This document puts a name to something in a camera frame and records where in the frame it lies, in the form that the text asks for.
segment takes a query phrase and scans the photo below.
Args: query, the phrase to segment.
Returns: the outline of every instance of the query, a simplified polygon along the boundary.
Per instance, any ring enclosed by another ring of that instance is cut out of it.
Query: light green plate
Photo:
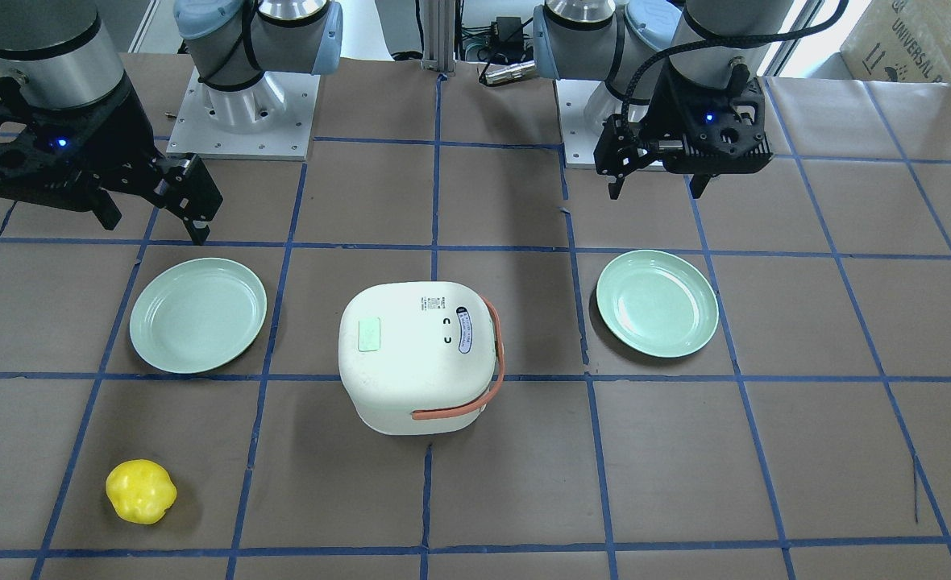
[[[708,344],[719,322],[708,280],[687,261],[656,250],[628,252],[609,262],[597,279],[597,308],[621,341],[667,358]]]

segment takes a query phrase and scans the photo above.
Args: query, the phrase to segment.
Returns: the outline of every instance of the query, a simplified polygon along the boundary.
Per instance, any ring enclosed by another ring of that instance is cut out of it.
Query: sticker
[[[423,311],[435,311],[435,309],[445,309],[446,308],[446,297],[440,296],[439,298],[433,296],[422,296],[422,309]]]
[[[472,315],[468,309],[458,307],[458,325],[461,326],[461,341],[458,342],[458,350],[461,354],[468,354],[472,350]]]

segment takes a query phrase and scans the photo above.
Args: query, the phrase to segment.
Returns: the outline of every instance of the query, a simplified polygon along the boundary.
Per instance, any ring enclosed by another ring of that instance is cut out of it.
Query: orange strap
[[[493,331],[497,335],[497,380],[494,381],[493,385],[487,389],[479,399],[473,400],[471,403],[462,404],[459,407],[434,408],[434,410],[429,411],[412,411],[412,419],[421,421],[424,419],[450,419],[452,417],[460,417],[469,412],[478,410],[478,408],[482,408],[484,404],[490,403],[490,400],[493,399],[500,390],[501,384],[505,381],[505,338],[502,337],[500,333],[500,317],[497,315],[497,309],[493,308],[493,304],[490,304],[490,300],[483,298],[483,302],[486,302],[486,308],[489,309],[490,317],[493,318]]]

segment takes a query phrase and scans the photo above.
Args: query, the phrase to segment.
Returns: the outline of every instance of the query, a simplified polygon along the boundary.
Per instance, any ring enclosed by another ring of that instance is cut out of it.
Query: yellow bell pepper
[[[118,517],[133,524],[156,524],[178,493],[171,476],[150,459],[121,463],[106,477],[106,496]]]

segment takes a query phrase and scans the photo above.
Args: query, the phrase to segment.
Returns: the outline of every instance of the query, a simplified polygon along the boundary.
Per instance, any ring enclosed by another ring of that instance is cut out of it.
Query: tiled surface
[[[126,66],[162,147],[191,60]],[[550,82],[475,74],[344,60],[309,164],[207,163],[204,247],[134,198],[115,232],[26,205],[4,227],[0,199],[0,578],[951,578],[950,89],[770,80],[763,172],[697,202],[638,172],[610,201],[561,166]],[[604,326],[597,276],[639,247],[718,291],[700,352]],[[131,305],[203,256],[257,272],[265,326],[167,375]],[[430,278],[493,301],[508,381],[462,432],[380,436],[340,315]],[[103,493],[138,456],[180,492],[150,528]]]

